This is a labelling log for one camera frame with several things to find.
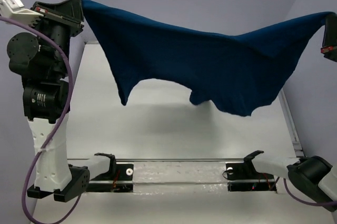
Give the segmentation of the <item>blue printed t shirt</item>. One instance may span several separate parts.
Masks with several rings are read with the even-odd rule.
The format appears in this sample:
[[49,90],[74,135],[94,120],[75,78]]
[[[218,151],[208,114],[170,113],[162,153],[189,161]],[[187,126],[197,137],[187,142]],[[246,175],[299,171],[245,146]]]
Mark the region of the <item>blue printed t shirt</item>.
[[187,29],[92,0],[82,0],[82,10],[105,53],[122,105],[138,83],[159,79],[188,88],[193,105],[212,101],[232,115],[250,116],[267,106],[257,97],[256,72],[272,60],[244,41],[241,36],[247,33]]

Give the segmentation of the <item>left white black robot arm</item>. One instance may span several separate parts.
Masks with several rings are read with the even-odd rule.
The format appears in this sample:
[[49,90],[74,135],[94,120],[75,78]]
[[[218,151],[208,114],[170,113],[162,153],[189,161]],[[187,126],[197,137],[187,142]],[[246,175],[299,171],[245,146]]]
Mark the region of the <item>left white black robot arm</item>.
[[27,9],[20,0],[1,0],[1,15],[42,34],[19,33],[7,44],[9,68],[22,78],[24,115],[38,155],[27,196],[53,195],[68,202],[85,191],[90,175],[88,168],[70,165],[66,151],[67,99],[73,86],[65,78],[70,40],[83,30],[82,1],[36,2]]

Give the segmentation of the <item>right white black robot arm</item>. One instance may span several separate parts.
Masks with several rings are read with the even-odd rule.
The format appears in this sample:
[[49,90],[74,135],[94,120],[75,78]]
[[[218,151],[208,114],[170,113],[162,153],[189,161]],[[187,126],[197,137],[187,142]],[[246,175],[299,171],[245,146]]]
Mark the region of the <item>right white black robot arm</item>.
[[[271,66],[257,70],[258,99],[263,105],[272,102],[295,71],[309,40],[324,28],[321,53],[336,61],[336,13],[320,12],[280,22],[241,37],[263,56],[269,56]],[[258,174],[275,175],[291,184],[311,199],[309,206],[336,211],[336,166],[319,156],[282,158],[256,150],[243,159],[243,173],[254,178]]]

